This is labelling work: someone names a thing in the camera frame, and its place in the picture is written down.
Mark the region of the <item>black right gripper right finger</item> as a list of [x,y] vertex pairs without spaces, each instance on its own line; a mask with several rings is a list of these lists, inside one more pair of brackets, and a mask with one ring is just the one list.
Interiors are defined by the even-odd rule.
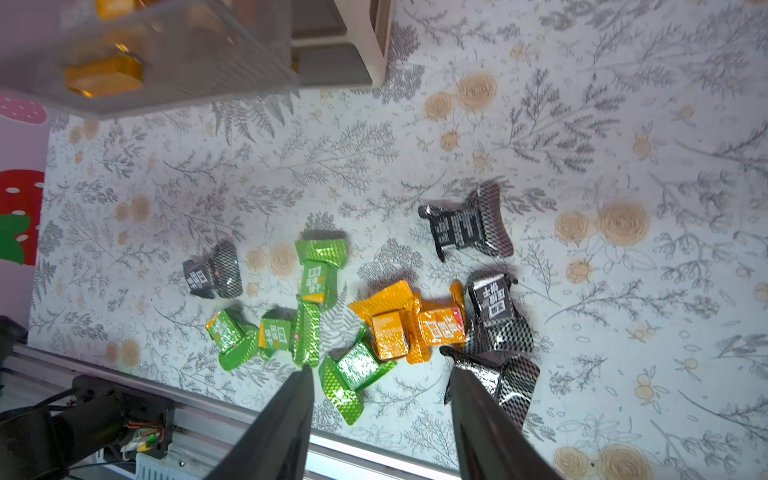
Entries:
[[559,478],[472,372],[453,369],[450,390],[463,479]]

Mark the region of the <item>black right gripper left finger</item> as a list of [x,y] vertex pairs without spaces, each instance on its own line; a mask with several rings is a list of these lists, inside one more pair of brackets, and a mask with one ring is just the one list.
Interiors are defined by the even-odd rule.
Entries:
[[314,408],[310,367],[291,374],[209,479],[301,479]]

